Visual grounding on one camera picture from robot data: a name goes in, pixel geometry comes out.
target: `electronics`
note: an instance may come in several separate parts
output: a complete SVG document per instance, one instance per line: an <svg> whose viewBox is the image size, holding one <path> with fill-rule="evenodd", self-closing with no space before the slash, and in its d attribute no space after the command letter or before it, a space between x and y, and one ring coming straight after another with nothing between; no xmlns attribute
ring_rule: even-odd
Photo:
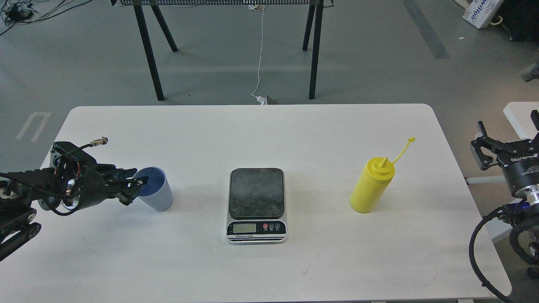
<svg viewBox="0 0 539 303"><path fill-rule="evenodd" d="M230 173L226 237L234 244L275 244L287 237L285 182L278 168Z"/></svg>

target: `concrete floor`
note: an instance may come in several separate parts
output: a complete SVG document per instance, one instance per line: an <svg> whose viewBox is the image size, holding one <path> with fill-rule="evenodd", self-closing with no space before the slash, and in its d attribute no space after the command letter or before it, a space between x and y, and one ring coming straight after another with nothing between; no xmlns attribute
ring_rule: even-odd
<svg viewBox="0 0 539 303"><path fill-rule="evenodd" d="M47 11L56 2L34 7ZM0 171L39 168L77 106L257 104L250 93L257 85L261 13L163 6L180 49L172 53L151 10L144 11L165 101L155 98L131 7L93 1L0 37ZM452 0L336 1L324 10L316 99L309 100L311 52L301 50L307 8L269 6L257 94L278 104L428 104L463 176L499 175L497 168L479 170L469 142L478 120L495 139L518 139L502 110L511 101L538 100L539 82L519 77L538 60L538 45L511 42L500 27L477 30L463 13ZM483 215L511 200L505 184L470 190ZM537 301L537 281L527 278L523 261L506 241L496 248L513 284L510 298Z"/></svg>

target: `plastic cup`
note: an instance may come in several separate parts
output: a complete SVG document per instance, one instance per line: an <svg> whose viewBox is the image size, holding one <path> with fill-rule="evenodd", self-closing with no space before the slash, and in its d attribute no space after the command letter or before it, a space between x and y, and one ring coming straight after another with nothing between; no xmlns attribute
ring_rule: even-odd
<svg viewBox="0 0 539 303"><path fill-rule="evenodd" d="M165 211L174 201L165 172L159 167L146 167L136 172L133 178L148 177L148 183L139 192L140 200L157 211Z"/></svg>

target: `robotic arm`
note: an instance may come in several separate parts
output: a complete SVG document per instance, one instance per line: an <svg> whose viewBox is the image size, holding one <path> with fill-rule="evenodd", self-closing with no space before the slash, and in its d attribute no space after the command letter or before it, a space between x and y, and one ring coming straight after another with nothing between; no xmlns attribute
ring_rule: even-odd
<svg viewBox="0 0 539 303"><path fill-rule="evenodd" d="M535 128L539 131L538 111L532 111L530 117ZM500 166L511 195L521 199L521 201L505 204L481 220L470 240L469 257L472 268L482 285L504 302L511 303L513 301L500 293L483 276L475 262L473 247L475 237L481 228L488 221L498 218L513 227L509 234L509 242L515 253L526 263L539 265L539 244L537 242L539 240L539 132L532 140L524 139L503 143L487 136L482 121L479 121L478 125L480 133L475 140L470 142L470 145L479 168L487 170L492 166ZM483 153L483 148L496 155L495 162L492 156ZM519 235L524 231L528 231L531 237L531 242L528 245L529 253L526 253L519 244ZM539 278L539 271L536 267L530 267L528 275L532 278Z"/></svg>
<svg viewBox="0 0 539 303"><path fill-rule="evenodd" d="M0 261L39 233L41 224L32 223L36 216L36 210L31 208L33 201L60 216L111 198L118 198L124 205L133 202L148 177L132 178L136 168L124 170L99 164L82 151L107 142L105 137L81 147L55 142L49 168L0 173L0 177L8 179L0 181ZM58 211L60 205L68 212Z"/></svg>

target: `power adapter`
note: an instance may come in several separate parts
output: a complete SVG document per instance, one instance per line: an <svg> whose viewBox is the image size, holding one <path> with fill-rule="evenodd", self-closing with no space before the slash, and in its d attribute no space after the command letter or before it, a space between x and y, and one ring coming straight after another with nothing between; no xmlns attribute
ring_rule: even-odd
<svg viewBox="0 0 539 303"><path fill-rule="evenodd" d="M9 19L9 23L17 23L30 19L33 11L23 10L19 5L11 4L5 11L5 15L6 19Z"/></svg>

